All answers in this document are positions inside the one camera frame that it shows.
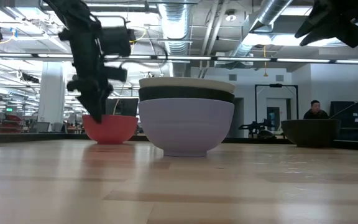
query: wooden table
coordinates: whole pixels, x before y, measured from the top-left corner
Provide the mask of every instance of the wooden table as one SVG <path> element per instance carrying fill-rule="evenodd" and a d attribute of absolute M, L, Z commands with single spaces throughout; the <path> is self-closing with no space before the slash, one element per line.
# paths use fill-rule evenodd
<path fill-rule="evenodd" d="M 149 142 L 0 144 L 0 224 L 358 224 L 358 151 Z"/>

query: man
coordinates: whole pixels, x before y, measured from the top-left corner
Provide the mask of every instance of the man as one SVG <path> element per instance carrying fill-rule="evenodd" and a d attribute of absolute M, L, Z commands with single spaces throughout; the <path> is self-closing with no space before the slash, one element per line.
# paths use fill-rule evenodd
<path fill-rule="evenodd" d="M 328 119 L 328 114 L 320 109 L 320 102 L 313 100 L 311 103 L 311 108 L 308 112 L 305 113 L 303 119 Z"/>

